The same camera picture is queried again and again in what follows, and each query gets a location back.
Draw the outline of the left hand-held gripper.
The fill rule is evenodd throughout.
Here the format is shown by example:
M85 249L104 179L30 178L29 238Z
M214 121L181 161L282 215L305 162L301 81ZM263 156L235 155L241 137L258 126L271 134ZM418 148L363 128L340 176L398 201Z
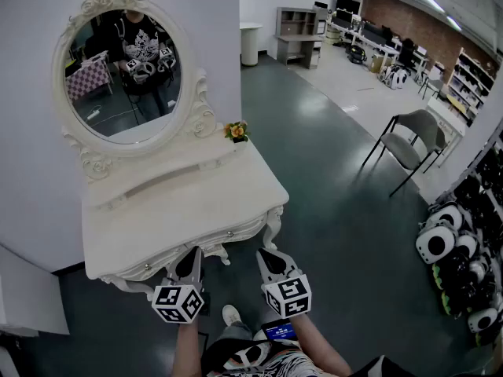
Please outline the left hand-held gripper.
M203 253L188 248L167 268L167 277L155 287L152 308L169 324L191 324L205 307L202 277Z

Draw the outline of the white ornate dressing table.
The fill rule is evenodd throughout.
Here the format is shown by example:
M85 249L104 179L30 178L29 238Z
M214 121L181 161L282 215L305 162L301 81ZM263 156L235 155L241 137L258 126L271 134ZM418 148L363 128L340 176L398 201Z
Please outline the white ornate dressing table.
M82 200L83 252L91 280L138 265L202 236L266 215L258 232L274 246L288 193L249 141L235 144L223 128L169 144L146 157L110 162ZM228 262L226 243L202 250ZM147 280L103 281L152 295Z

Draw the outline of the person's left forearm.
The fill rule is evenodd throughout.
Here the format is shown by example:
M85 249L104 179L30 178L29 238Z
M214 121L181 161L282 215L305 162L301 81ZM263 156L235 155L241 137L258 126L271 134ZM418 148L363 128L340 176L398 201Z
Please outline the person's left forearm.
M178 326L171 377L202 377L198 321Z

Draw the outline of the blue-screen phone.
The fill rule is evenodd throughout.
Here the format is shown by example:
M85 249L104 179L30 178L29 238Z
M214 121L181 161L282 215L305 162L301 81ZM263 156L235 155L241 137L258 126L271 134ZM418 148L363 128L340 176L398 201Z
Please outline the blue-screen phone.
M262 331L268 340L292 340L297 336L289 319L279 319L262 325Z

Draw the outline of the person's white shoe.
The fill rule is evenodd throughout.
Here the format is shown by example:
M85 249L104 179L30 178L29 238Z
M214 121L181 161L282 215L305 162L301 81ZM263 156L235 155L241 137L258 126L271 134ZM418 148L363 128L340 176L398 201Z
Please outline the person's white shoe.
M241 318L238 310L232 305L225 305L222 308L222 318L227 326L240 323Z

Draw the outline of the person's black printed shirt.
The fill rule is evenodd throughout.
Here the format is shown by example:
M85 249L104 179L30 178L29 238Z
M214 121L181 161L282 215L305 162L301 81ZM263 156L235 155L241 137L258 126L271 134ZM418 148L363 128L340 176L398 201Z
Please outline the person's black printed shirt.
M289 340L215 342L201 360L203 377L337 377L318 368ZM379 357L349 377L406 377L397 364Z

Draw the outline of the orange flowers in small pot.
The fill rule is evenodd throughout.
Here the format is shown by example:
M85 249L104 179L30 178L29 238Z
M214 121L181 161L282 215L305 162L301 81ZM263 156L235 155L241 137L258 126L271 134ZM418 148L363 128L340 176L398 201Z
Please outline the orange flowers in small pot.
M248 124L241 120L235 123L228 123L224 127L225 138L230 139L233 143L247 142L248 137Z

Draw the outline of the white flat boards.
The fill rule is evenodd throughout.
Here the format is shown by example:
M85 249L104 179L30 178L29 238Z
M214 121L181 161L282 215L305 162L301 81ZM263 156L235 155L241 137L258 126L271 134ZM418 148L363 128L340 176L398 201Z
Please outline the white flat boards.
M69 334L58 278L1 245L0 331L25 337Z

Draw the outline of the grey chair with black legs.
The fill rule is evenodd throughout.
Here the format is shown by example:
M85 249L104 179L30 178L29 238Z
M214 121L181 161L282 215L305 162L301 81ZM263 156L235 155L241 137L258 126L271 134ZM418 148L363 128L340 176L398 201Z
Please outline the grey chair with black legs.
M405 127L415 134L416 139L420 139L426 148L426 155L423 159L413 147L413 142L409 142L394 132L396 126ZM390 193L389 197L392 197L420 169L433 152L442 153L446 147L446 140L433 114L420 109L406 114L394 115L366 156L361 168L365 166L379 144L383 145L379 158L385 151L388 151L403 169L410 171L406 179Z

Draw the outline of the white oval framed mirror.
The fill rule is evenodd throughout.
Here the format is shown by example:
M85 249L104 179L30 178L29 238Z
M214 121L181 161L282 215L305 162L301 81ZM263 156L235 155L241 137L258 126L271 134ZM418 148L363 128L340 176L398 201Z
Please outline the white oval framed mirror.
M63 135L90 189L132 189L207 158L219 126L186 33L149 0L85 0L53 55Z

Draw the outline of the black bag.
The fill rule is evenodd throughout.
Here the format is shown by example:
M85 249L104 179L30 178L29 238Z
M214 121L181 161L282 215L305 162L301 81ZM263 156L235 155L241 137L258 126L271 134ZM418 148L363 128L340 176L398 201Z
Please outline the black bag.
M365 50L358 45L351 45L346 48L347 58L351 63L363 64L366 61Z

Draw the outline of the cardboard box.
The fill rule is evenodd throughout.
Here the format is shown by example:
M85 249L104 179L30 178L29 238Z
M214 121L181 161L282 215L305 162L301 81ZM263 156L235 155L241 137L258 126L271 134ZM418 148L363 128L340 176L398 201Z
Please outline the cardboard box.
M381 72L381 68L389 66L391 63L390 56L384 56L383 54L374 53L369 59L369 71L378 74Z

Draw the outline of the grey shelf desk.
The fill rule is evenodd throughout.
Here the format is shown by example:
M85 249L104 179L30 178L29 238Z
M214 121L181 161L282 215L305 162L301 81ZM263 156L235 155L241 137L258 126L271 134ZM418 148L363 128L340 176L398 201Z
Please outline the grey shelf desk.
M317 34L318 12L312 9L277 8L277 61L298 62L307 69L318 67L323 38Z

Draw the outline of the long white desk with monitors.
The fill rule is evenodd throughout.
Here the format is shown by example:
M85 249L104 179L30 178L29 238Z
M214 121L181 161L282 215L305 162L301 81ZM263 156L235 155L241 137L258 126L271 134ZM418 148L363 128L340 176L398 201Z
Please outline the long white desk with monitors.
M329 25L348 39L371 46L382 52L386 58L398 60L414 71L426 68L429 59L421 48L409 38L401 40L389 27L377 27L358 15L360 3L353 0L336 0L336 8L330 16Z

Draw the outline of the white storage shelf rack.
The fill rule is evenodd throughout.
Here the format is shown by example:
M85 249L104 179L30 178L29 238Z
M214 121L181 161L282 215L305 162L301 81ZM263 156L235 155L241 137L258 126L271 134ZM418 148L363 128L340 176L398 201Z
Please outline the white storage shelf rack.
M494 77L461 47L447 82L447 97L467 126L471 126L481 112L494 82Z

